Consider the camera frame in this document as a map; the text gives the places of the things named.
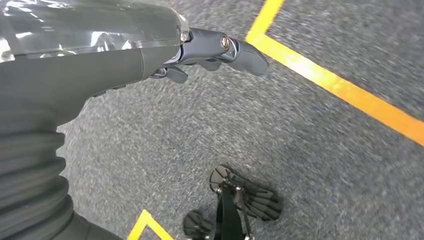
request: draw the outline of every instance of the screw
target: screw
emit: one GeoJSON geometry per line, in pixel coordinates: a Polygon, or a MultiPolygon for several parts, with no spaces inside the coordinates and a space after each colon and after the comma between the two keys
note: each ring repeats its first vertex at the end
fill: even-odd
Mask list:
{"type": "Polygon", "coordinates": [[[228,50],[230,48],[230,40],[228,39],[228,36],[226,35],[221,36],[221,47],[224,50],[228,50]]]}

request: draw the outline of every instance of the transparent plastic cover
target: transparent plastic cover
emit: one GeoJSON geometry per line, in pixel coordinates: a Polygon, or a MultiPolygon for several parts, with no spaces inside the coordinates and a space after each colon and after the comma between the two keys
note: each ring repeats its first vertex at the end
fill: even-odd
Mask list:
{"type": "Polygon", "coordinates": [[[157,0],[0,0],[0,63],[178,46],[189,25],[157,0]]]}

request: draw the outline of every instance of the yellow floor marking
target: yellow floor marking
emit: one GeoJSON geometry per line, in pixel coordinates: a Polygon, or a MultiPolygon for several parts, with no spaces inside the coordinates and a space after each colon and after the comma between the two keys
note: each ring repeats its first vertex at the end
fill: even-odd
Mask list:
{"type": "Polygon", "coordinates": [[[171,235],[169,235],[169,233],[167,233],[167,231],[165,231],[165,229],[159,225],[155,219],[153,219],[152,215],[147,210],[143,210],[143,212],[141,212],[140,217],[129,233],[128,240],[140,240],[142,232],[146,226],[149,226],[160,239],[173,240],[171,235]]]}
{"type": "Polygon", "coordinates": [[[246,41],[350,105],[424,146],[424,122],[266,36],[284,0],[267,0],[246,41]]]}

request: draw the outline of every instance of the gray carpet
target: gray carpet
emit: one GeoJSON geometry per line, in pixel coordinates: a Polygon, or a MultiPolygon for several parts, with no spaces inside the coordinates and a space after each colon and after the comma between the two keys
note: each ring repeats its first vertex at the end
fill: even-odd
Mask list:
{"type": "MultiPolygon", "coordinates": [[[[423,8],[379,2],[286,0],[268,34],[424,120],[423,8]]],[[[263,2],[171,4],[193,27],[243,38],[263,2]]],[[[60,128],[76,210],[126,238],[146,209],[180,240],[187,212],[214,216],[208,177],[226,164],[284,200],[279,221],[252,221],[256,239],[423,239],[424,148],[271,62],[266,77],[187,67],[185,84],[89,100],[60,128]]]]}

